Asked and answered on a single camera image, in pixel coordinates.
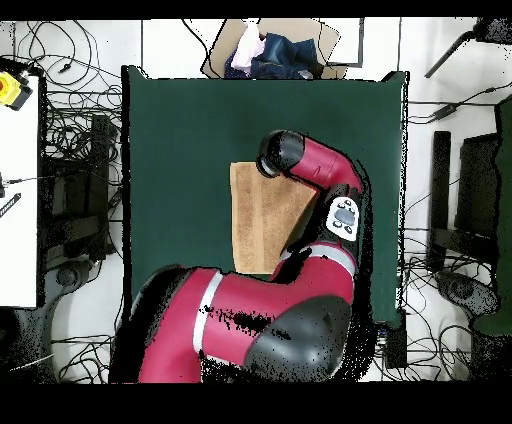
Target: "white cloth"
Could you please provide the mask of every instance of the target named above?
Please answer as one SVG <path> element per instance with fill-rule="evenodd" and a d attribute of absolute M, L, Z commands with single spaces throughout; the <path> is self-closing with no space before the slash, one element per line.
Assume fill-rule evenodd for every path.
<path fill-rule="evenodd" d="M 247 75 L 251 73 L 251 61 L 265 50 L 265 40 L 260 40 L 260 31 L 256 22 L 249 21 L 247 29 L 238 42 L 238 48 L 231 61 L 231 67 L 244 71 Z"/>

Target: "brown cardboard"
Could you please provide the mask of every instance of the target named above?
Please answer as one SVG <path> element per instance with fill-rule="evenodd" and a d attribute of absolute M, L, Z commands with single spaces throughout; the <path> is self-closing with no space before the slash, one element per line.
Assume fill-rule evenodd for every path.
<path fill-rule="evenodd" d="M 226 60 L 236 50 L 238 42 L 245 32 L 245 28 L 245 24 L 240 19 L 226 19 L 222 24 L 217 39 L 210 51 L 211 66 L 222 78 L 224 78 Z M 310 18 L 262 18 L 258 28 L 263 36 L 271 32 L 282 35 L 293 43 L 313 38 L 317 51 L 317 60 L 321 64 L 325 64 L 324 58 L 329 58 L 339 39 L 339 34 L 336 30 L 325 24 L 321 25 L 320 22 Z M 324 68 L 322 79 L 341 79 L 345 76 L 345 66 L 333 66 L 332 68 Z M 208 60 L 205 60 L 203 63 L 201 71 L 210 78 L 217 78 L 210 69 Z"/>

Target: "white table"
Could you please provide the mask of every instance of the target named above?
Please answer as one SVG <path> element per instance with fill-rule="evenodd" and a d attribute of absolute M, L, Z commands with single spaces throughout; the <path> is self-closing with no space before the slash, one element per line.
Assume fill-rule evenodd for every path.
<path fill-rule="evenodd" d="M 3 180 L 37 176 L 38 79 L 19 111 L 0 106 L 0 172 Z M 0 199 L 4 206 L 16 193 L 21 199 L 0 218 L 0 306 L 36 306 L 38 181 L 12 184 Z"/>

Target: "white stripe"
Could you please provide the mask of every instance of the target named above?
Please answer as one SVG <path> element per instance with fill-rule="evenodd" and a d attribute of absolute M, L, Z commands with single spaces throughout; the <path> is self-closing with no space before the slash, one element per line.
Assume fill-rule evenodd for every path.
<path fill-rule="evenodd" d="M 304 252 L 304 250 L 308 248 L 311 248 L 311 254 L 309 255 L 310 258 L 321 258 L 322 256 L 327 256 L 329 259 L 340 264 L 343 268 L 345 268 L 348 271 L 348 273 L 352 277 L 354 277 L 356 267 L 354 265 L 354 262 L 352 262 L 352 260 L 350 259 L 350 256 L 348 256 L 345 252 L 342 252 L 341 250 L 336 249 L 335 247 L 318 244 L 313 246 L 306 246 L 303 249 L 301 249 L 301 252 Z M 288 259 L 290 256 L 291 253 L 285 250 L 284 253 L 281 255 L 280 262 Z"/>
<path fill-rule="evenodd" d="M 213 301 L 213 296 L 215 296 L 215 292 L 219 287 L 220 282 L 224 276 L 217 271 L 213 278 L 208 283 L 208 287 L 204 291 L 203 298 L 201 299 L 201 303 L 199 304 L 199 310 L 196 315 L 196 323 L 194 325 L 194 350 L 196 353 L 203 348 L 203 333 L 204 327 L 206 325 L 206 319 L 208 318 L 208 309 Z"/>
<path fill-rule="evenodd" d="M 276 174 L 276 173 L 275 173 L 275 171 L 272 171 L 272 170 L 268 167 L 268 165 L 267 165 L 267 163 L 266 163 L 265 159 L 261 158 L 261 159 L 260 159 L 260 164 L 261 164 L 261 166 L 263 167 L 263 169 L 265 170 L 265 172 L 266 172 L 268 175 L 275 175 L 275 174 Z"/>

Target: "black border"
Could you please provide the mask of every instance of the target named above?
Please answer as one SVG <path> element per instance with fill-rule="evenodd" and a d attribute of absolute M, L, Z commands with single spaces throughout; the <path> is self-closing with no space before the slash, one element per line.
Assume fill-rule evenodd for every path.
<path fill-rule="evenodd" d="M 128 321 L 133 303 L 132 296 L 132 211 L 130 199 L 130 67 L 121 66 L 121 175 L 123 204 L 123 313 L 121 321 Z"/>

